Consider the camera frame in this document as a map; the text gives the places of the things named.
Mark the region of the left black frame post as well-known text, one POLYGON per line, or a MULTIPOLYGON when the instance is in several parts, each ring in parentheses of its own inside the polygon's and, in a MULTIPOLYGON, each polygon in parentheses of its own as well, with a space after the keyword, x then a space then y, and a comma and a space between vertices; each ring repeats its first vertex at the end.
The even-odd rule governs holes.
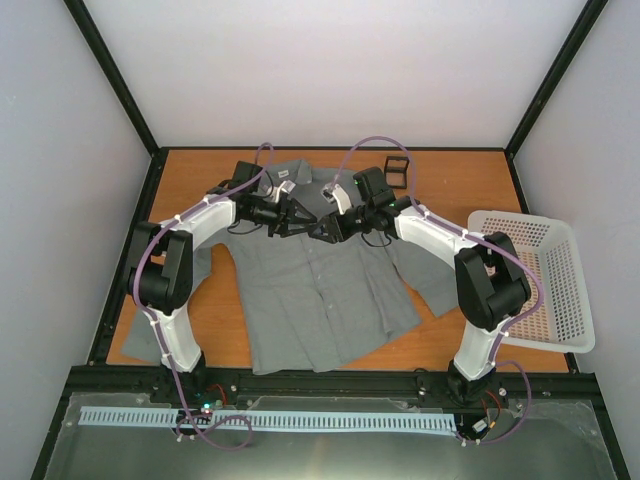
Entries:
POLYGON ((63 3, 121 104, 139 140, 147 153, 150 156, 154 156, 160 150, 160 147, 88 7, 81 0, 64 0, 63 3))

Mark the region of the grey button-up shirt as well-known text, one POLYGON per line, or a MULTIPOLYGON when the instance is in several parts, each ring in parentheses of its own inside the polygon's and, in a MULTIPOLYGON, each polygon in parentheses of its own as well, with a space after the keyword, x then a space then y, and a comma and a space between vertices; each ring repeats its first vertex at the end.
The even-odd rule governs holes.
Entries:
POLYGON ((458 305, 453 270, 419 246, 378 231, 331 245, 306 234, 268 236, 247 222, 210 236, 195 253, 194 283, 224 245, 235 267, 252 368, 324 372, 405 335, 422 322, 415 290, 440 317, 458 305))

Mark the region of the metal base plate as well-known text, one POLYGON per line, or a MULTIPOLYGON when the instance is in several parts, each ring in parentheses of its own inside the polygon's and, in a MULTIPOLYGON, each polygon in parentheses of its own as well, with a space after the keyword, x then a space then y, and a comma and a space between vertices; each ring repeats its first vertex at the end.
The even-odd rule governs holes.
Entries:
POLYGON ((453 414, 403 401, 262 397, 249 411, 441 413, 453 436, 80 426, 83 406, 169 408, 145 395, 75 395, 40 479, 612 479, 613 461, 587 401, 517 399, 453 414))

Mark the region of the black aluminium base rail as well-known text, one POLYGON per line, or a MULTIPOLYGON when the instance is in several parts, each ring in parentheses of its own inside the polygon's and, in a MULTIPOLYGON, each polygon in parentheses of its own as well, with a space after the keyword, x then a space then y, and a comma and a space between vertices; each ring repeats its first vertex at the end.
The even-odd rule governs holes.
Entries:
MULTIPOLYGON (((412 406, 461 410, 451 400, 447 374, 421 369, 399 371, 293 371, 258 376, 248 369, 205 368, 181 377, 188 404, 195 408, 222 400, 241 405, 262 396, 362 397, 406 401, 412 406)), ((180 399, 171 372, 164 367, 76 366, 68 375, 63 394, 141 393, 155 403, 178 405, 180 399)))

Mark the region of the right black frame post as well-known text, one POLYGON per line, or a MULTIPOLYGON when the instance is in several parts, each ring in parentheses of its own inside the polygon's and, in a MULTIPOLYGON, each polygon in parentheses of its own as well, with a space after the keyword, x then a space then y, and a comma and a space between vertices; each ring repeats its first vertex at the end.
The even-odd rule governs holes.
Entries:
POLYGON ((607 0, 588 0, 567 34, 538 89, 505 147, 505 156, 514 161, 545 106, 608 5, 607 0))

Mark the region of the white plastic perforated basket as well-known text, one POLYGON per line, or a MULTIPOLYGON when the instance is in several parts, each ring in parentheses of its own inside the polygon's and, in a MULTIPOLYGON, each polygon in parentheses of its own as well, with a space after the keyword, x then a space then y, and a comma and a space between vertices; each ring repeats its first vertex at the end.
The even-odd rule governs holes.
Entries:
POLYGON ((584 354, 595 333, 582 264, 571 227, 543 216, 477 210, 468 217, 471 231, 503 232, 519 259, 542 285, 543 303, 512 325, 504 342, 538 350, 584 354))

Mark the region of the black frame post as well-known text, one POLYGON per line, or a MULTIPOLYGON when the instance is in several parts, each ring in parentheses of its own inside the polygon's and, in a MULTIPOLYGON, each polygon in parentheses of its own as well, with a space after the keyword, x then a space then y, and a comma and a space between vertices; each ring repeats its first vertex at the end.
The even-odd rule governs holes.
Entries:
POLYGON ((121 104, 139 140, 147 153, 150 156, 154 156, 160 150, 160 147, 88 7, 81 0, 64 0, 63 3, 121 104))
POLYGON ((608 5, 607 0, 588 0, 567 34, 538 89, 505 147, 505 156, 514 161, 545 106, 608 5))

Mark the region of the black brooch box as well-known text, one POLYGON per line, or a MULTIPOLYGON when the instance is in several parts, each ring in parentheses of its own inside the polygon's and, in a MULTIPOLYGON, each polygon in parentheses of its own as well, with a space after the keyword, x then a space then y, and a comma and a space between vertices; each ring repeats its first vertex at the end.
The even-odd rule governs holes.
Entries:
POLYGON ((409 159, 406 156, 387 156, 383 173, 386 183, 392 189, 405 190, 408 187, 409 159))

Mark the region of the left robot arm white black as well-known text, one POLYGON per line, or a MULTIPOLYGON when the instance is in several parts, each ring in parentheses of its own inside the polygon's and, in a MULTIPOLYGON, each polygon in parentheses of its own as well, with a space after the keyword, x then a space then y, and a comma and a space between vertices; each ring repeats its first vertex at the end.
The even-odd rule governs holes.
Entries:
POLYGON ((141 221, 131 237, 124 286, 149 321, 161 351, 161 364, 177 373, 172 388, 186 402, 201 400, 208 378, 197 369, 203 353, 197 344, 187 303, 194 289, 195 252, 211 236, 237 221, 265 227, 267 235, 289 237, 308 232, 317 217, 292 197, 285 181, 258 194, 264 168, 240 161, 233 176, 213 187, 194 206, 161 223, 141 221))

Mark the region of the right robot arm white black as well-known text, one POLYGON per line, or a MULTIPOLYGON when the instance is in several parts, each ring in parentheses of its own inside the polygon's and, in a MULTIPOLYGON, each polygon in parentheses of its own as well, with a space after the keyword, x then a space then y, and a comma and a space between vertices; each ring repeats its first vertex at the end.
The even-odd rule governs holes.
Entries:
POLYGON ((378 167, 356 173, 353 182, 361 196, 358 206, 338 182, 322 188, 322 196, 337 209, 316 224, 311 237, 336 244, 379 231, 444 261, 454 272, 458 306, 466 319, 448 366, 447 389, 459 405, 477 401, 495 371, 510 321, 531 298, 526 266, 511 239, 502 232, 474 234, 433 214, 411 195, 396 197, 378 167))

